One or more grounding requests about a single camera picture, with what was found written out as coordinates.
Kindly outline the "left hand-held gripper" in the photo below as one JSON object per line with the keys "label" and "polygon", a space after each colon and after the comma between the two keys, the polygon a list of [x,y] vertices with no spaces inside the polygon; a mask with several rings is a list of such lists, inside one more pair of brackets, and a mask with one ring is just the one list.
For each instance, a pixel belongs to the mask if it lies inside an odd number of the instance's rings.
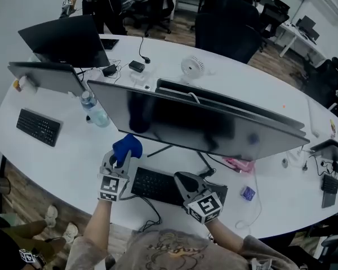
{"label": "left hand-held gripper", "polygon": [[114,156],[113,150],[104,155],[97,175],[100,182],[99,200],[116,202],[121,199],[130,180],[128,175],[130,160],[131,150],[127,152],[124,162],[120,166],[117,165],[118,160]]}

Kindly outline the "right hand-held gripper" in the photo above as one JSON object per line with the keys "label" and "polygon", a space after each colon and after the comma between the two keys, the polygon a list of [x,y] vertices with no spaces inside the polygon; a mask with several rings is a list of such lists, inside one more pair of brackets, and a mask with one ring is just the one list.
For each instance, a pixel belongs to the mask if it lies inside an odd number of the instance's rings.
{"label": "right hand-held gripper", "polygon": [[220,215],[223,204],[204,178],[189,172],[176,172],[174,181],[184,200],[186,212],[200,224],[206,224]]}

